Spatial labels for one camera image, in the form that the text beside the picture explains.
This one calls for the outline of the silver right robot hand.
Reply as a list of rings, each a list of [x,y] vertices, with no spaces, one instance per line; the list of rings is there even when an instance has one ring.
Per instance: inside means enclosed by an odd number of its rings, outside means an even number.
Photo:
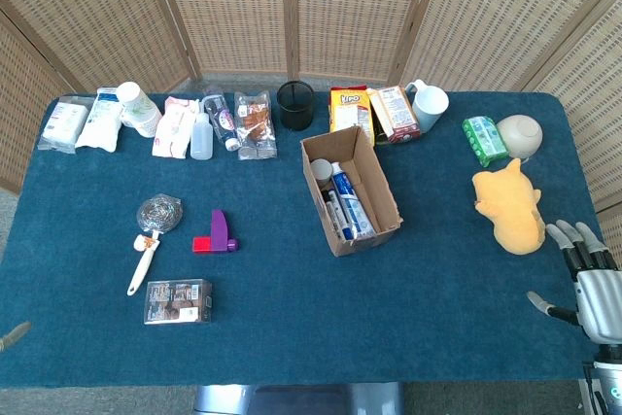
[[[582,328],[598,345],[621,343],[621,268],[608,246],[582,222],[563,220],[546,226],[558,244],[570,273],[575,299],[574,311],[527,292],[530,303],[541,313]]]

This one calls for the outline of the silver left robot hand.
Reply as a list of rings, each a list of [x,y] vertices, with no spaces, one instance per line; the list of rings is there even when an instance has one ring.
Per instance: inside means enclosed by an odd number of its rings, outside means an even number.
[[[31,329],[30,322],[23,322],[0,337],[0,352],[5,352],[19,342]]]

